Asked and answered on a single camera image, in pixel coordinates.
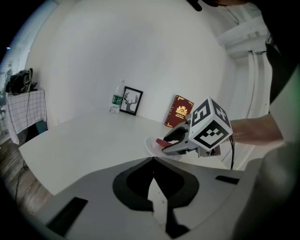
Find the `red object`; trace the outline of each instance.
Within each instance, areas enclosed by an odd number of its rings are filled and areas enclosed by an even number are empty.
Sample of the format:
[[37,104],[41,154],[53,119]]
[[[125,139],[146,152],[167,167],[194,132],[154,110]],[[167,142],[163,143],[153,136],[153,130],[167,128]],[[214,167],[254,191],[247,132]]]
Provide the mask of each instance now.
[[162,147],[167,147],[167,146],[172,145],[172,143],[166,142],[166,141],[161,140],[161,139],[159,139],[159,138],[156,139],[156,142],[157,142],[160,146],[162,146]]
[[170,112],[165,120],[165,125],[174,128],[178,124],[185,121],[185,117],[192,111],[194,103],[191,101],[176,95]]

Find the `white plate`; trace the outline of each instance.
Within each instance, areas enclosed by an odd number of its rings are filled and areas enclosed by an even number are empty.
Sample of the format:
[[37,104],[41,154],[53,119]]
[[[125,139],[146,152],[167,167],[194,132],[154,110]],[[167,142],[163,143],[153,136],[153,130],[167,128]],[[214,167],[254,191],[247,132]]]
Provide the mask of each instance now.
[[154,157],[162,157],[162,158],[168,158],[168,159],[172,159],[172,160],[176,160],[176,161],[180,161],[181,160],[181,156],[180,155],[176,155],[176,156],[169,156],[164,154],[161,150],[164,148],[162,146],[160,146],[157,142],[156,142],[157,137],[148,137],[145,141],[145,146],[148,150],[148,152],[154,156]]

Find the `black bag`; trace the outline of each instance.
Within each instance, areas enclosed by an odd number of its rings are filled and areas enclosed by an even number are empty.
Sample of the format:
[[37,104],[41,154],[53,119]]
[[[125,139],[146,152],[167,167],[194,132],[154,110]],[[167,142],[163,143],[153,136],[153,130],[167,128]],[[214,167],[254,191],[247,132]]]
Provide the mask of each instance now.
[[6,92],[11,92],[13,95],[19,95],[20,93],[29,92],[32,80],[33,70],[22,70],[10,77],[9,82],[6,85]]

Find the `white cube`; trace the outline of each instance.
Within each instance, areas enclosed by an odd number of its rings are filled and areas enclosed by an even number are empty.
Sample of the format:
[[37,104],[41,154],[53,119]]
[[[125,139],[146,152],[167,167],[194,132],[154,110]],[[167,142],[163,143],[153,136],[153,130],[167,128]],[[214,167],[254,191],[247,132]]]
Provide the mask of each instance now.
[[188,139],[207,151],[217,147],[232,133],[226,112],[210,97],[192,112]]

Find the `water bottle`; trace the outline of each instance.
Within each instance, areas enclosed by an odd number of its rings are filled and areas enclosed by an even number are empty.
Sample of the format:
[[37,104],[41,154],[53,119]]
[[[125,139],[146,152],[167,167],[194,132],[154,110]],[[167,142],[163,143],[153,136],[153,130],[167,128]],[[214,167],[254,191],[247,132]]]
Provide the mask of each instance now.
[[112,98],[112,105],[111,105],[110,112],[119,113],[124,87],[125,87],[125,80],[120,80]]

